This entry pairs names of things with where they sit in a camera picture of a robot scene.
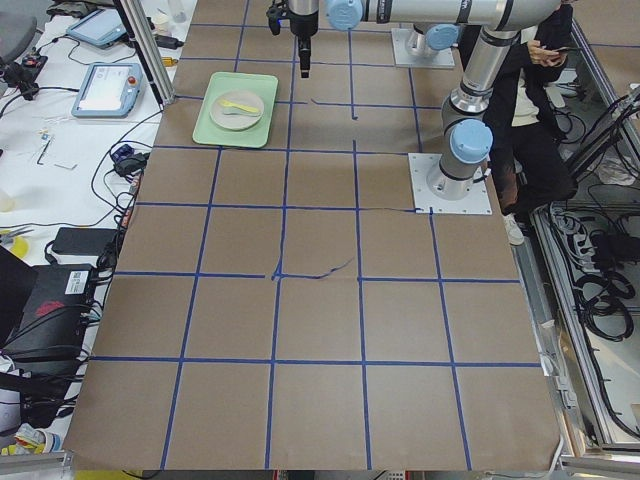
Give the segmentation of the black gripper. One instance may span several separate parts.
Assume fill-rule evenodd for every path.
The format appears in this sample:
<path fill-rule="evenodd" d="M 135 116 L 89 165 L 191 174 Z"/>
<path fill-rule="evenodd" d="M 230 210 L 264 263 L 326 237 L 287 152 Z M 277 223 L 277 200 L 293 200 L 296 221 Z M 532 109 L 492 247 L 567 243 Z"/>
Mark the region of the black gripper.
<path fill-rule="evenodd" d="M 319 1 L 289 0 L 288 18 L 292 33 L 298 38 L 300 75 L 308 78 L 311 69 L 311 37 L 318 31 Z"/>

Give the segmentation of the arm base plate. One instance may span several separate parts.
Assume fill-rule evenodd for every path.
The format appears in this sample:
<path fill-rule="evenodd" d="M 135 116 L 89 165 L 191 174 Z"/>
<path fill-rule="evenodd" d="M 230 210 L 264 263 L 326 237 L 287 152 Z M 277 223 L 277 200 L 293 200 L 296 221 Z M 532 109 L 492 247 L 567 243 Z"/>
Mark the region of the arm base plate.
<path fill-rule="evenodd" d="M 409 153 L 414 210 L 421 214 L 491 215 L 485 175 L 480 166 L 466 180 L 440 169 L 441 154 Z"/>
<path fill-rule="evenodd" d="M 428 25 L 418 31 L 391 30 L 395 65 L 405 68 L 453 69 L 452 47 L 457 43 L 459 28 L 453 24 Z"/>

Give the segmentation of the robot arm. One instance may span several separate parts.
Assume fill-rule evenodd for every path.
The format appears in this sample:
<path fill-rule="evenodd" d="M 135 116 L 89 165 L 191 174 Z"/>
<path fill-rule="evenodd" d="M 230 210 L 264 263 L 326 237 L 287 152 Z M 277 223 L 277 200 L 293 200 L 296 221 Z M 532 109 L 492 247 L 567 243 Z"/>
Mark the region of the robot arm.
<path fill-rule="evenodd" d="M 275 1 L 267 12 L 269 27 L 279 33 L 279 22 L 290 22 L 298 46 L 301 76 L 309 76 L 311 38 L 318 31 L 319 11 L 341 31 L 361 22 L 446 23 L 479 25 L 480 34 L 459 85 L 444 101 L 442 123 L 446 150 L 426 174 L 435 196 L 463 199 L 473 177 L 491 149 L 493 137 L 482 116 L 492 87 L 519 32 L 548 18 L 558 1 Z"/>
<path fill-rule="evenodd" d="M 449 23 L 414 23 L 405 46 L 414 57 L 431 57 L 457 43 L 459 27 Z"/>

